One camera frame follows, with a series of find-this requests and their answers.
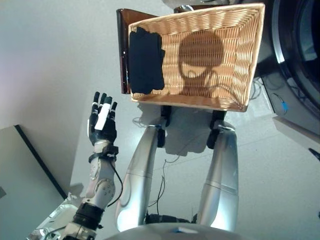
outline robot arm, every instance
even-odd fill
[[[118,176],[115,169],[118,147],[114,146],[117,103],[114,102],[111,107],[112,97],[103,93],[98,105],[99,95],[99,92],[94,95],[87,125],[87,134],[94,149],[89,157],[90,183],[73,221],[61,236],[62,240],[94,240],[96,229],[101,227],[99,223],[103,212],[118,200],[108,204],[115,195],[114,174]]]
[[[223,120],[215,121],[212,133],[216,138],[213,157],[196,223],[232,232],[238,215],[237,136],[235,128]]]

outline wicker basket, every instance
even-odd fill
[[[263,30],[263,3],[212,7],[129,25],[162,36],[164,89],[131,94],[158,105],[245,112]]]

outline gray floor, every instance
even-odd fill
[[[86,136],[89,109],[94,92],[106,92],[118,102],[116,167],[123,177],[143,126],[158,116],[159,108],[120,94],[115,11],[129,8],[163,16],[171,10],[160,0],[12,0],[1,7],[0,112],[5,114],[0,128],[22,124],[62,187],[67,190],[70,183],[73,193],[80,193],[87,187],[92,153]],[[258,240],[320,239],[319,161],[277,132],[272,117],[264,92],[246,113],[226,116],[238,137],[236,231]],[[207,111],[174,109],[166,147],[156,153],[150,200],[158,193],[164,159],[180,157],[164,170],[160,214],[191,219],[197,212],[213,154],[205,148],[209,121]],[[114,211],[106,210],[98,240],[117,232]]]

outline basket rim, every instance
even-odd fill
[[[263,11],[263,13],[264,13],[265,4],[262,2],[258,2],[258,3],[242,3],[242,4],[235,4],[235,5],[214,6],[214,7],[198,9],[198,10],[194,10],[194,11],[186,11],[186,12],[180,12],[180,13],[172,13],[172,14],[165,15],[165,16],[157,16],[157,17],[144,19],[144,20],[136,21],[136,22],[129,24],[128,33],[130,34],[134,25],[138,25],[140,23],[155,22],[158,20],[166,19],[166,18],[182,17],[184,15],[199,14],[202,12],[214,13],[214,12],[224,11],[224,10],[238,10],[238,9],[257,9],[259,11]]]

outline white wall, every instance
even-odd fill
[[[23,240],[63,201],[12,126],[0,130],[0,239]]]

